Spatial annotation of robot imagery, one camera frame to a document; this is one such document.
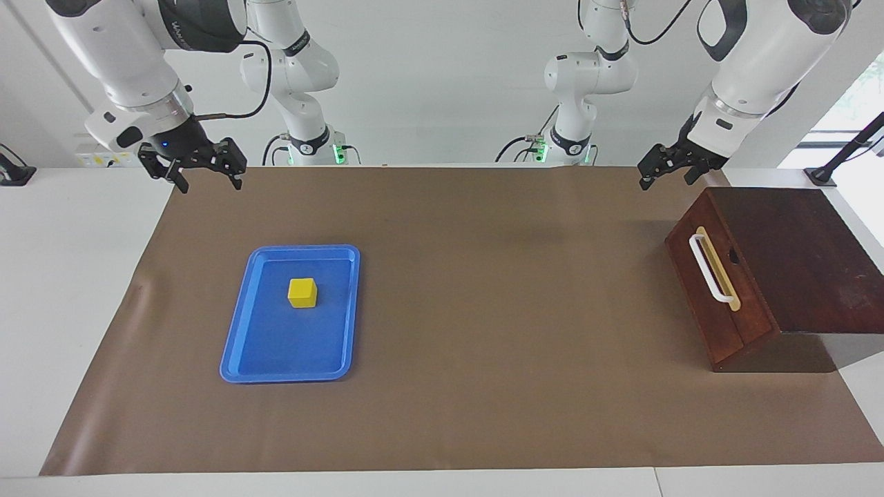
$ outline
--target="white handle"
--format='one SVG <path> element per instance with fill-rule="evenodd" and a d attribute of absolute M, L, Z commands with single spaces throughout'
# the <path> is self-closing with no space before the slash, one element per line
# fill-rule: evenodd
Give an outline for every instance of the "white handle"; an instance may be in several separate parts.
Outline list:
<path fill-rule="evenodd" d="M 734 297 L 725 295 L 718 288 L 718 283 L 715 281 L 715 277 L 713 276 L 712 269 L 709 268 L 709 264 L 706 262 L 706 258 L 703 256 L 703 247 L 700 245 L 700 242 L 705 237 L 702 234 L 695 234 L 690 237 L 688 241 L 690 245 L 690 250 L 694 253 L 694 258 L 697 259 L 697 265 L 700 266 L 700 271 L 703 273 L 703 278 L 706 280 L 706 285 L 709 286 L 709 291 L 712 292 L 715 300 L 721 303 L 731 303 L 734 301 Z"/>

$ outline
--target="green indicator light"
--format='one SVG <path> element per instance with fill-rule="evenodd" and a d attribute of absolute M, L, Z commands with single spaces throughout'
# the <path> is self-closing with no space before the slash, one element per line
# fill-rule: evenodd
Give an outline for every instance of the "green indicator light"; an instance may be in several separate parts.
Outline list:
<path fill-rule="evenodd" d="M 537 155 L 537 161 L 538 162 L 546 162 L 546 156 L 548 156 L 549 153 L 550 153 L 550 147 L 549 147 L 549 145 L 544 143 L 540 149 L 540 153 Z"/>
<path fill-rule="evenodd" d="M 344 150 L 341 149 L 340 146 L 334 146 L 334 154 L 337 158 L 338 164 L 344 164 L 347 161 L 347 156 L 344 155 Z"/>

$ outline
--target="drawer front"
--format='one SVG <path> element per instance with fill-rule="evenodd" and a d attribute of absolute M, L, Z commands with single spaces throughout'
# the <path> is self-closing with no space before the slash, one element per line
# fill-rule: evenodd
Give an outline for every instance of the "drawer front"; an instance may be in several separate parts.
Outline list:
<path fill-rule="evenodd" d="M 713 364 L 774 330 L 742 265 L 739 248 L 729 239 L 706 194 L 669 234 L 667 246 Z M 719 294 L 719 300 L 713 294 Z M 721 302 L 722 297 L 735 301 Z"/>

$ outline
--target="yellow cube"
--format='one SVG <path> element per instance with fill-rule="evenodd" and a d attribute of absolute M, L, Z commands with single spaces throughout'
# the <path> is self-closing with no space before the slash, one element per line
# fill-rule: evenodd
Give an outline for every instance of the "yellow cube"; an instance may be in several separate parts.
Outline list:
<path fill-rule="evenodd" d="M 318 294 L 316 282 L 312 278 L 293 279 L 288 284 L 288 301 L 296 309 L 313 309 L 316 307 Z"/>

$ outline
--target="brown paper mat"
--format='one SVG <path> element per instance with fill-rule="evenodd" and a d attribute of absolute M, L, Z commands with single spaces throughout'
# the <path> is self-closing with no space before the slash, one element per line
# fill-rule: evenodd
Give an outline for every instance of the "brown paper mat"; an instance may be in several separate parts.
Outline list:
<path fill-rule="evenodd" d="M 884 460 L 839 374 L 715 374 L 628 169 L 189 172 L 43 475 Z M 218 375 L 249 254 L 362 251 L 336 383 Z"/>

